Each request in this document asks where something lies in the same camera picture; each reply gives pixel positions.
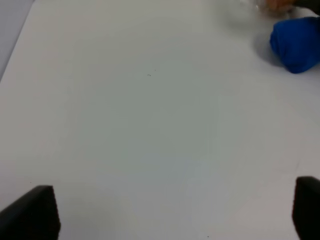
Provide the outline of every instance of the blue fabric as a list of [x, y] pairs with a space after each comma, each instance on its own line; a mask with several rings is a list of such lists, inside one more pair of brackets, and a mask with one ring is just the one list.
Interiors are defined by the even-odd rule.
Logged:
[[320, 17], [276, 23], [270, 44], [291, 73], [299, 74], [309, 70], [320, 62]]

